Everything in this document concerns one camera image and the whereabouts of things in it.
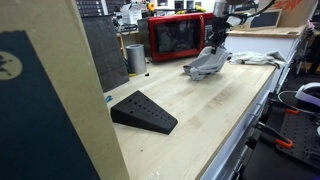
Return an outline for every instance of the black pegboard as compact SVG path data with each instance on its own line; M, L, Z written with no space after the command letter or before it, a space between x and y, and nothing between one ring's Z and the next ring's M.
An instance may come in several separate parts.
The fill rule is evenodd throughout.
M178 121L140 91L111 108L113 122L170 134Z
M317 134L317 125L310 115L300 113L293 115L286 113L280 134L293 141L292 148L283 148L277 145L277 150L309 165L320 171L320 159L314 160L310 153L320 152L320 137Z

